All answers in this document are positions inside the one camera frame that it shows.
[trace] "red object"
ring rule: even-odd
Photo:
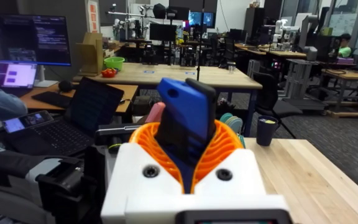
[[[116,76],[117,71],[115,69],[108,68],[102,71],[102,76],[104,78],[114,78]]]

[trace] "black cup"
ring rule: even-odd
[[[256,143],[261,146],[269,146],[273,139],[273,134],[278,127],[278,120],[271,116],[260,116],[258,118],[258,127],[256,130]]]

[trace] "laptop keyboard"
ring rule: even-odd
[[[63,121],[34,127],[33,130],[63,155],[75,153],[92,144],[88,136]]]

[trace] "teal object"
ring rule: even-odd
[[[235,132],[239,133],[242,127],[242,119],[233,116],[226,121],[226,124]]]
[[[116,68],[119,71],[122,70],[122,64],[125,62],[125,58],[122,57],[109,57],[104,59],[104,63],[108,68]]]
[[[246,142],[244,141],[244,137],[241,134],[237,134],[237,137],[240,139],[243,148],[246,148]]]
[[[233,114],[230,113],[225,113],[224,115],[221,116],[220,122],[225,123],[227,121],[227,119],[233,117]]]

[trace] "smartphone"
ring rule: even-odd
[[[2,125],[4,126],[7,133],[13,133],[50,121],[53,121],[53,117],[48,113],[48,111],[39,111],[3,121]]]

